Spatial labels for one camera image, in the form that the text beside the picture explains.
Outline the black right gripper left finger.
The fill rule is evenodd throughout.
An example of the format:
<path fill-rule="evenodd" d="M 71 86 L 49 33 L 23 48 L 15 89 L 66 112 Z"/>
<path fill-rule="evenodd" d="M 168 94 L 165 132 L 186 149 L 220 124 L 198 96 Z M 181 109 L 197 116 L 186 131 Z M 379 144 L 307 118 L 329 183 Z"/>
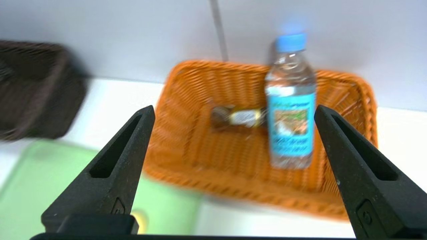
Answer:
<path fill-rule="evenodd" d="M 41 216 L 46 233 L 137 234 L 130 214 L 155 122 L 136 111 Z"/>

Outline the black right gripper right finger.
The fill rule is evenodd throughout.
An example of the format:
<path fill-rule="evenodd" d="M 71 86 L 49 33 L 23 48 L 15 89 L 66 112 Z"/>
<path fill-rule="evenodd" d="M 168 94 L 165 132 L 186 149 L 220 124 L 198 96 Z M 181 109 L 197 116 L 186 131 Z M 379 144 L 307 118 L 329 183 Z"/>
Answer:
<path fill-rule="evenodd" d="M 333 109 L 314 119 L 356 239 L 425 240 L 426 192 Z"/>

